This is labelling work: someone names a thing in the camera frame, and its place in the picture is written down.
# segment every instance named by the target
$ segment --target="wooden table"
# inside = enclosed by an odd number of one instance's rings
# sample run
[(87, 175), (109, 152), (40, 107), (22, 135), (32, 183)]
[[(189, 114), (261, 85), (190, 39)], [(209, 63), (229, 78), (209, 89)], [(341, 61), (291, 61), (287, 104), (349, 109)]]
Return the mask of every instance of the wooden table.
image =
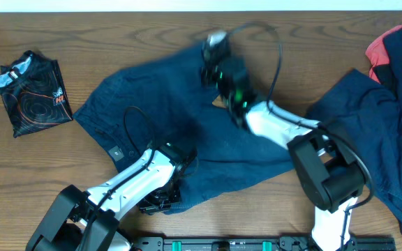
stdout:
[[(75, 112), (118, 69), (158, 59), (217, 28), (251, 20), (278, 27), (285, 51), (274, 99), (303, 114), (351, 68), (369, 71), (365, 49), (402, 24), (402, 12), (0, 14), (0, 65), (32, 49), (58, 59)], [(253, 30), (236, 43), (243, 45), (253, 72), (269, 83), (277, 60), (274, 42)], [(17, 139), (12, 134), (0, 98), (0, 250), (23, 250), (67, 185), (85, 189), (117, 173), (107, 153), (74, 121)], [(132, 213), (122, 227), (133, 234), (167, 236), (276, 236), (310, 232), (313, 216), (291, 171), (185, 213)], [(398, 222), (378, 199), (354, 211), (350, 229), (359, 235), (392, 235), (402, 249)]]

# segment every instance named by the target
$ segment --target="red cloth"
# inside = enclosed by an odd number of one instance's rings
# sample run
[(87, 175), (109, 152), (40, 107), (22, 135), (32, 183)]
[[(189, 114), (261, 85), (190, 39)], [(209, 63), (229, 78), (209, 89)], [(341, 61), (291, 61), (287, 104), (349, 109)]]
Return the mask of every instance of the red cloth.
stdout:
[(394, 33), (395, 31), (398, 31), (399, 29), (402, 28), (402, 25), (398, 25), (390, 29), (389, 31), (384, 32), (380, 37), (376, 38), (368, 47), (366, 50), (366, 56), (368, 59), (370, 59), (371, 62), (371, 69), (368, 72), (368, 76), (375, 80), (376, 82), (380, 83), (379, 79), (376, 77), (376, 74), (373, 72), (373, 68), (375, 66), (380, 66), (384, 64), (389, 63), (389, 55), (387, 54), (387, 51), (385, 50), (384, 43), (382, 42), (382, 39), (391, 34)]

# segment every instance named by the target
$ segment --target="dark blue garment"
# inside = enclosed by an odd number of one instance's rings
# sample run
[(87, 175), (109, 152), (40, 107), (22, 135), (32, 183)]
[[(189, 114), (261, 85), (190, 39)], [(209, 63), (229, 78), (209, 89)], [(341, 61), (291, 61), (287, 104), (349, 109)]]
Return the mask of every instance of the dark blue garment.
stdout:
[[(211, 104), (218, 92), (202, 86), (203, 65), (202, 46), (196, 45), (160, 61), (120, 70), (105, 79), (74, 115), (108, 153), (116, 146), (121, 149), (124, 157), (113, 158), (119, 172), (139, 158), (123, 128), (127, 106), (135, 105), (151, 117), (157, 138), (176, 135), (195, 140), (199, 168), (179, 182), (183, 203), (168, 213), (292, 169), (285, 149), (238, 129), (225, 109)], [(145, 150), (151, 135), (143, 118), (129, 112), (126, 124), (137, 147)], [(187, 173), (194, 172), (195, 164)]]
[(402, 29), (384, 45), (398, 97), (354, 70), (310, 107), (308, 117), (343, 122), (371, 172), (376, 196), (402, 222)]

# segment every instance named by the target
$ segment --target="denim cloth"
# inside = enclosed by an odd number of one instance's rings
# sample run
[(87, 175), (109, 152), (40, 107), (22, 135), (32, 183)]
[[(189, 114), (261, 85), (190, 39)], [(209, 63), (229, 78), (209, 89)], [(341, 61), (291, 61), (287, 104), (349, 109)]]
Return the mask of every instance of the denim cloth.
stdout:
[[(127, 106), (135, 105), (151, 117), (157, 138), (176, 135), (194, 140), (198, 170), (195, 160), (186, 171), (194, 175), (179, 181), (182, 203), (166, 213), (185, 211), (293, 168), (285, 149), (238, 129), (225, 109), (211, 104), (218, 92), (203, 87), (203, 65), (202, 45), (196, 45), (166, 59), (120, 70), (105, 79), (74, 115), (108, 154), (113, 147), (121, 149), (124, 157), (113, 158), (119, 172), (139, 158), (123, 127)], [(126, 125), (137, 147), (145, 150), (151, 139), (145, 120), (129, 112)]]
[(373, 177), (376, 196), (402, 223), (402, 29), (384, 44), (398, 97), (354, 70), (310, 107), (307, 117), (344, 123)]

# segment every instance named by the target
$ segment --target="black cable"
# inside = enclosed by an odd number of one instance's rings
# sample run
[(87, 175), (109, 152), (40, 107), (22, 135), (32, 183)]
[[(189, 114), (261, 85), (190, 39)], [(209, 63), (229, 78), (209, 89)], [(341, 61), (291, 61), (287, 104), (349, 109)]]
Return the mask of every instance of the black cable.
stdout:
[(151, 164), (151, 162), (153, 161), (154, 158), (154, 153), (156, 151), (156, 133), (154, 132), (154, 127), (153, 127), (153, 123), (151, 122), (151, 119), (148, 117), (147, 114), (145, 114), (139, 107), (135, 107), (135, 106), (129, 106), (125, 109), (124, 112), (124, 129), (125, 129), (125, 133), (128, 136), (128, 139), (130, 140), (131, 144), (133, 145), (133, 147), (135, 148), (135, 150), (140, 154), (139, 150), (137, 149), (136, 145), (133, 143), (133, 141), (130, 138), (130, 135), (128, 133), (128, 130), (126, 128), (126, 115), (128, 113), (128, 111), (130, 110), (136, 110), (138, 111), (147, 121), (147, 125), (149, 126), (149, 129), (151, 131), (151, 154), (150, 154), (150, 158), (148, 159), (147, 163), (145, 165), (142, 166), (142, 168), (140, 168), (139, 170), (137, 170), (134, 174), (132, 174), (131, 176), (129, 176), (128, 178), (124, 179), (123, 181), (119, 182), (117, 185), (115, 185), (112, 189), (109, 189), (105, 195), (103, 195), (102, 199), (99, 201), (99, 203), (97, 204), (97, 206), (94, 208), (93, 213), (91, 215), (91, 217), (88, 219), (87, 222), (87, 227), (84, 229), (83, 231), (83, 237), (82, 237), (82, 241), (80, 242), (79, 245), (79, 250), (82, 251), (84, 248), (85, 243), (87, 242), (88, 239), (88, 235), (89, 235), (89, 231), (91, 229), (91, 226), (94, 222), (94, 220), (96, 219), (97, 216), (97, 212), (101, 209), (103, 203), (105, 203), (105, 201), (111, 197), (111, 195), (113, 193), (116, 192), (117, 189), (119, 189), (123, 184), (125, 184), (126, 182), (128, 182), (129, 180), (131, 180), (134, 176), (138, 175), (140, 172), (143, 172), (146, 168), (148, 168), (148, 166)]
[(307, 128), (307, 129), (310, 129), (310, 130), (317, 130), (322, 136), (327, 136), (328, 138), (334, 140), (335, 142), (340, 141), (347, 148), (347, 150), (349, 150), (349, 152), (356, 158), (357, 162), (359, 163), (359, 165), (362, 168), (362, 172), (363, 172), (364, 178), (366, 180), (366, 184), (370, 185), (370, 187), (369, 187), (370, 188), (370, 193), (368, 194), (368, 197), (365, 200), (363, 200), (363, 201), (361, 201), (361, 202), (359, 202), (359, 203), (357, 203), (355, 205), (348, 206), (344, 210), (345, 217), (344, 217), (344, 223), (343, 223), (343, 229), (342, 229), (342, 235), (341, 235), (341, 248), (340, 248), (340, 250), (343, 250), (343, 242), (344, 242), (344, 238), (345, 238), (344, 234), (345, 234), (345, 230), (346, 230), (346, 227), (347, 227), (347, 219), (348, 219), (348, 216), (350, 215), (350, 210), (367, 204), (373, 198), (373, 196), (375, 194), (375, 186), (373, 184), (373, 180), (371, 178), (369, 169), (367, 169), (367, 166), (364, 164), (364, 162), (361, 160), (359, 155), (356, 153), (356, 150), (354, 150), (353, 147), (345, 139), (343, 139), (342, 137), (340, 137), (338, 135), (335, 135), (333, 133), (330, 133), (326, 128), (323, 128), (320, 125), (317, 128), (315, 128), (313, 126), (309, 126), (309, 125), (306, 125), (306, 124), (302, 123), (302, 120), (293, 121), (293, 120), (291, 120), (289, 118), (281, 116), (280, 114), (277, 114), (270, 107), (269, 102), (271, 101), (272, 93), (274, 91), (274, 87), (276, 86), (276, 82), (277, 82), (277, 79), (278, 79), (278, 74), (280, 73), (280, 69), (281, 69), (282, 55), (283, 55), (282, 44), (281, 44), (281, 42), (279, 40), (279, 36), (278, 36), (278, 33), (275, 30), (275, 28), (272, 27), (269, 24), (261, 23), (261, 22), (250, 22), (250, 23), (244, 24), (244, 25), (234, 29), (233, 31), (231, 31), (230, 35), (233, 35), (233, 34), (235, 34), (237, 32), (240, 32), (240, 31), (242, 31), (242, 30), (244, 30), (244, 29), (246, 29), (248, 27), (251, 27), (251, 26), (258, 26), (258, 27), (265, 28), (265, 30), (268, 33), (270, 33), (271, 35), (273, 35), (275, 37), (276, 41), (278, 42), (278, 64), (277, 64), (276, 74), (274, 75), (274, 78), (273, 78), (272, 83), (271, 83), (271, 87), (269, 89), (269, 94), (268, 94), (267, 99), (266, 99), (266, 106), (267, 106), (267, 109), (269, 110), (269, 112), (271, 114), (273, 114), (274, 116), (277, 116), (280, 119), (283, 119), (283, 120), (285, 120), (287, 122), (293, 123), (293, 124), (298, 125), (300, 127)]

